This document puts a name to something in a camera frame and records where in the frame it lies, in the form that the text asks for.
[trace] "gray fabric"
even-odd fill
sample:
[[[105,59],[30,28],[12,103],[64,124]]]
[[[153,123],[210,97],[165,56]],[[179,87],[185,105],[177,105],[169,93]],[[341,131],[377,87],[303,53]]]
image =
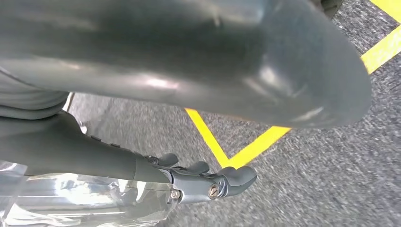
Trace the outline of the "gray fabric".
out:
[[[0,68],[0,116],[36,120],[59,112],[68,92],[42,90]]]

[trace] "yellow painted line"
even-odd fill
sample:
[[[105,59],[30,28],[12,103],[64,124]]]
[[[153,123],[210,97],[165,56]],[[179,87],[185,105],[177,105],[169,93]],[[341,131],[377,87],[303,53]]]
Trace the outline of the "yellow painted line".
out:
[[[363,54],[361,59],[368,73],[371,74],[399,52],[401,52],[401,26]],[[240,168],[246,165],[291,130],[291,128],[273,126],[234,157],[228,159],[198,112],[192,109],[186,109],[186,111],[222,167]]]
[[[219,164],[221,166],[227,166],[228,158],[226,154],[224,153],[221,146],[218,144],[217,140],[214,138],[213,134],[211,133],[199,113],[193,109],[186,108],[185,110],[195,124],[196,128],[198,128],[199,133],[205,140],[206,144],[209,146]]]
[[[401,23],[401,1],[400,0],[370,0],[389,16]]]
[[[398,26],[394,31],[380,40],[362,55],[361,58],[370,74],[399,52],[401,52],[401,26]]]
[[[255,141],[250,143],[238,154],[232,157],[227,166],[232,166],[236,169],[246,165],[261,153],[267,150],[271,145],[283,137],[291,128],[273,126],[260,135]]]

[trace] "gray plastic part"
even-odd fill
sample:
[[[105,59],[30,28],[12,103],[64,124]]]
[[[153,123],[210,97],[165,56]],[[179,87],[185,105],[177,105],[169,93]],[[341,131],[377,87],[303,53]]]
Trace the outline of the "gray plastic part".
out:
[[[0,66],[48,90],[300,128],[357,121],[371,98],[355,48],[306,0],[2,0]]]
[[[28,166],[27,175],[77,173],[170,183],[142,155],[82,134],[66,112],[35,121],[0,117],[0,144],[0,159]]]
[[[158,158],[157,163],[161,166],[171,167],[178,163],[178,157],[172,153],[165,154]]]
[[[216,174],[198,174],[191,170],[204,169],[205,165],[199,162],[198,168],[166,168],[156,166],[166,175],[170,175],[171,182],[180,190],[180,204],[211,201],[218,197],[238,195],[248,189],[256,180],[256,172],[244,166],[235,170],[227,167]],[[216,197],[209,196],[211,186],[217,186],[218,194]]]
[[[210,168],[206,162],[199,161],[189,166],[187,170],[192,173],[202,174],[202,173],[207,173],[210,170]]]

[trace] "yellow road marking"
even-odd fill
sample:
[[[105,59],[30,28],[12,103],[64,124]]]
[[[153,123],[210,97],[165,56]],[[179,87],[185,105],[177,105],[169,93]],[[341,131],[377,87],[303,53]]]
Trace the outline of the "yellow road marking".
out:
[[[195,124],[196,128],[198,128],[199,133],[205,140],[206,144],[209,146],[210,150],[216,157],[219,164],[221,166],[227,166],[228,158],[226,154],[224,153],[221,146],[218,144],[217,140],[214,138],[213,134],[211,133],[211,131],[209,130],[208,126],[203,121],[199,113],[193,109],[186,108],[185,110],[188,113],[191,120],[193,121],[193,123]]]
[[[401,52],[401,26],[398,26],[394,31],[380,40],[362,55],[361,58],[370,74],[399,52]]]
[[[256,138],[252,143],[238,152],[228,161],[227,166],[232,166],[236,169],[246,165],[254,158],[258,157],[262,152],[267,150],[273,143],[283,137],[291,128],[273,126],[265,131],[262,135]]]
[[[370,0],[381,10],[386,12],[396,21],[401,23],[401,1],[400,0]]]
[[[372,2],[388,2],[388,0],[372,0]],[[380,8],[386,8],[386,4],[377,4]],[[390,16],[396,12],[386,11]],[[374,72],[380,66],[385,64],[388,60],[393,58],[395,55],[401,52],[401,26],[398,26],[394,31],[388,34],[384,39],[379,41],[375,46],[368,50],[365,54],[361,56],[366,69],[369,74]],[[273,126],[259,136],[255,141],[250,143],[240,152],[238,152],[234,157],[228,159],[224,153],[221,146],[218,144],[213,134],[210,132],[206,123],[202,120],[201,116],[196,110],[186,109],[189,117],[192,119],[195,126],[198,128],[200,134],[205,140],[206,144],[209,146],[210,150],[216,157],[217,161],[222,167],[232,166],[234,168],[240,168],[254,158],[258,157],[261,153],[266,151],[272,144],[283,137],[291,128]]]

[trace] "silver bolt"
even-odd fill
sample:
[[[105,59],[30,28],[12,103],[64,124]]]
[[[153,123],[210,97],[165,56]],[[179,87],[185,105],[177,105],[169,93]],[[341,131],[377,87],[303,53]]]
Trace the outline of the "silver bolt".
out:
[[[173,190],[170,197],[173,199],[179,199],[181,197],[181,192],[179,190]]]
[[[212,184],[209,188],[209,198],[212,200],[218,196],[218,186],[217,184]]]

